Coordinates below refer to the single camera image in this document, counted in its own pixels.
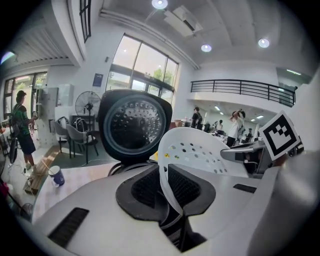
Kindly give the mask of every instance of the standing fan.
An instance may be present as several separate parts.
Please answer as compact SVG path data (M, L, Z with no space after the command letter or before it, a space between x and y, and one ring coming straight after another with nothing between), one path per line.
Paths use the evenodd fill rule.
M89 130L91 129L91 116L97 117L100 106L100 97L93 91L81 93L75 101L75 112L78 116L88 114Z

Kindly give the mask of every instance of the black vent grille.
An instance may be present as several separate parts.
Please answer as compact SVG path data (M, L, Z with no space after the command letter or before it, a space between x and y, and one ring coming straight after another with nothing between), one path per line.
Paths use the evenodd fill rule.
M88 213L86 209L74 208L48 237L57 245L66 248Z

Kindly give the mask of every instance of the air conditioner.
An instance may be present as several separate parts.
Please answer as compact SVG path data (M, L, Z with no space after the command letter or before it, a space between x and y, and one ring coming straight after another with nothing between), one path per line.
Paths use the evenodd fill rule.
M167 10L164 15L166 16L164 21L184 37L192 36L195 32L203 29L194 15L183 5L173 12Z

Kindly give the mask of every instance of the black shorts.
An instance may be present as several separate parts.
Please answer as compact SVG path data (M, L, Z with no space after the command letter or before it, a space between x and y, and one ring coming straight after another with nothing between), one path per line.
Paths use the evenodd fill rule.
M22 152L25 155L31 155L36 151L34 141L31 138L30 134L27 135L18 135L17 139L19 141Z

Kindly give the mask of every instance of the tree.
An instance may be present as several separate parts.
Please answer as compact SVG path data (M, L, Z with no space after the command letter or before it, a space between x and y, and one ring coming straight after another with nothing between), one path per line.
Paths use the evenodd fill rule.
M153 77L162 81L162 76L163 76L163 72L162 72L161 68L159 67L157 70L154 71ZM173 78L172 72L167 70L166 73L164 74L164 82L166 84L171 85L172 78Z
M153 77L156 79L162 80L162 70L160 67L154 71Z

